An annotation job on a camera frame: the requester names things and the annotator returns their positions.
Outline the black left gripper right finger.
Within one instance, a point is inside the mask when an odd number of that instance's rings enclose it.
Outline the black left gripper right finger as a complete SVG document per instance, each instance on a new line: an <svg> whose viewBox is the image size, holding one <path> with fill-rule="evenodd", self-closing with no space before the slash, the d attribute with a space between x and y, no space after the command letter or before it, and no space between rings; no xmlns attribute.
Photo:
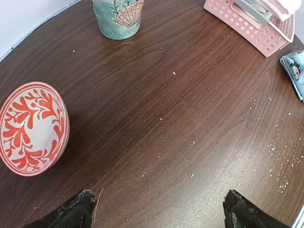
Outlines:
<svg viewBox="0 0 304 228"><path fill-rule="evenodd" d="M236 190L230 190L223 202L227 228L289 228L266 214Z"/></svg>

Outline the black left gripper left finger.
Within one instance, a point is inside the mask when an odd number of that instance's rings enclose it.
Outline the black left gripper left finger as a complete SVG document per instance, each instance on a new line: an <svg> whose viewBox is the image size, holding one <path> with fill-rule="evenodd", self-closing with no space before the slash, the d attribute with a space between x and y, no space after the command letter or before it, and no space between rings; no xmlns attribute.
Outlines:
<svg viewBox="0 0 304 228"><path fill-rule="evenodd" d="M26 225L27 228L90 228L95 195L83 189L54 211Z"/></svg>

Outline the blue patterned cloth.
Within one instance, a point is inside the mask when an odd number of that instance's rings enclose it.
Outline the blue patterned cloth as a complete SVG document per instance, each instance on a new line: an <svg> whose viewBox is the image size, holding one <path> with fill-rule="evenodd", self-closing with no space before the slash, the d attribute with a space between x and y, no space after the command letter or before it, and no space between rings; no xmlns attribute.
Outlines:
<svg viewBox="0 0 304 228"><path fill-rule="evenodd" d="M294 51L280 58L299 99L304 102L304 51Z"/></svg>

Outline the large pink towel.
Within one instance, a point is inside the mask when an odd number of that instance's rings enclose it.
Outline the large pink towel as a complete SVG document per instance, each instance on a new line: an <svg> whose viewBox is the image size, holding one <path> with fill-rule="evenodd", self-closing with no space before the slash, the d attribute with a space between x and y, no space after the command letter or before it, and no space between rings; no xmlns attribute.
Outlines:
<svg viewBox="0 0 304 228"><path fill-rule="evenodd" d="M301 0L258 0L258 2L278 17L291 16L302 5Z"/></svg>

